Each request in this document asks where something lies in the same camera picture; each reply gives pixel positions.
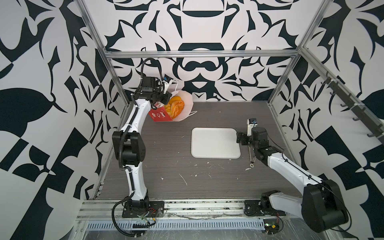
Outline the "yellow oval fake bread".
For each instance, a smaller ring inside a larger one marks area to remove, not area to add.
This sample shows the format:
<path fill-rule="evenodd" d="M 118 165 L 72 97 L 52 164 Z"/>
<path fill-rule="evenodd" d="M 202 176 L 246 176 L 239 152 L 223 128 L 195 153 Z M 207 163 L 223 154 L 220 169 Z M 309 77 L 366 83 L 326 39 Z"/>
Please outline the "yellow oval fake bread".
<path fill-rule="evenodd" d="M 172 118 L 176 118 L 184 109 L 185 103 L 181 97 L 172 97 L 167 105 L 164 106 L 167 114 Z"/>

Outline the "red white paper bag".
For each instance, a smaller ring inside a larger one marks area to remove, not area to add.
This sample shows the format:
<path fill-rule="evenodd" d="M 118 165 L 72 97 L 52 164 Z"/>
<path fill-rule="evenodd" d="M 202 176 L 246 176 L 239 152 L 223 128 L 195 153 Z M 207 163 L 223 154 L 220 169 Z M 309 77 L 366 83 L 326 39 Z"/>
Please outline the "red white paper bag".
<path fill-rule="evenodd" d="M 193 106 L 193 97 L 190 93 L 174 90 L 166 105 L 157 103 L 157 108 L 150 110 L 148 115 L 154 122 L 181 122 L 198 112 L 193 111 Z"/>

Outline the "orange croissant fake bread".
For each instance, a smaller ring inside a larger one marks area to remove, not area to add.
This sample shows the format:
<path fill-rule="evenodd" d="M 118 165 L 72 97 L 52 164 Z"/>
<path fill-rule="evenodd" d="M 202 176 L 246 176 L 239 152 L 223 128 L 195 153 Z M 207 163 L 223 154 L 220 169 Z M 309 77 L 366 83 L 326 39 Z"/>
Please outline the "orange croissant fake bread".
<path fill-rule="evenodd" d="M 176 118 L 184 109 L 185 103 L 183 100 L 176 100 L 171 103 L 170 117 Z"/>

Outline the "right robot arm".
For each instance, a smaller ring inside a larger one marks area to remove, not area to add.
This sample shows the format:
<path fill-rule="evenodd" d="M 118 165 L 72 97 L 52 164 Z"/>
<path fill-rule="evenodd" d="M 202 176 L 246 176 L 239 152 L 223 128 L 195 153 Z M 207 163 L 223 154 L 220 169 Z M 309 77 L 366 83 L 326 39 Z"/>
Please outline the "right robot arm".
<path fill-rule="evenodd" d="M 247 216 L 277 216 L 284 212 L 301 218 L 316 233 L 336 230 L 343 224 L 351 224 L 339 185 L 332 180 L 322 180 L 291 161 L 282 149 L 270 145 L 267 130 L 252 126 L 247 133 L 237 133 L 237 143 L 248 146 L 251 156 L 279 173 L 302 195 L 294 197 L 278 190 L 265 192 L 258 204 L 245 202 Z"/>

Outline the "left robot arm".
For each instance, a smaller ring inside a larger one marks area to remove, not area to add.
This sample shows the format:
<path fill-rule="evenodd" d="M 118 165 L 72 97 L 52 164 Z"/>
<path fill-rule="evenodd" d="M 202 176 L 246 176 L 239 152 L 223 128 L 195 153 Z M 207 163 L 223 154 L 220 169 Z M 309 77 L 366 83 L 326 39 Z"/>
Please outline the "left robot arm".
<path fill-rule="evenodd" d="M 141 132 L 148 113 L 169 102 L 172 94 L 168 88 L 172 81 L 171 78 L 141 77 L 138 88 L 130 94 L 129 107 L 132 109 L 128 119 L 112 135 L 119 168 L 126 173 L 129 185 L 126 208 L 132 212 L 141 213 L 150 208 L 143 174 L 146 146 Z"/>

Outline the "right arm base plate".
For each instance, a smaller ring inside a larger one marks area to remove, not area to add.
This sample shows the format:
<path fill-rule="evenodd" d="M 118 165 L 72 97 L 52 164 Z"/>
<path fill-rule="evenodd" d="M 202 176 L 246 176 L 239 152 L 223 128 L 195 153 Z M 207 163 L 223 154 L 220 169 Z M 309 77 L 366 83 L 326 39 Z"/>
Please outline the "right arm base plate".
<path fill-rule="evenodd" d="M 244 214 L 248 217 L 281 217 L 286 216 L 284 211 L 275 210 L 264 200 L 245 200 Z"/>

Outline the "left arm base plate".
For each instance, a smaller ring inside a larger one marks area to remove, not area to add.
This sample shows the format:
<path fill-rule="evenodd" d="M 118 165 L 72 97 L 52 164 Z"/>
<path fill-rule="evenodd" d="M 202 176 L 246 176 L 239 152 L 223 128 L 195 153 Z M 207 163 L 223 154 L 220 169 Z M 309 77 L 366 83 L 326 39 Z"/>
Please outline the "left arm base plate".
<path fill-rule="evenodd" d="M 122 217 L 136 218 L 139 216 L 145 216 L 155 218 L 163 215 L 164 208 L 164 201 L 127 201 L 124 204 Z"/>

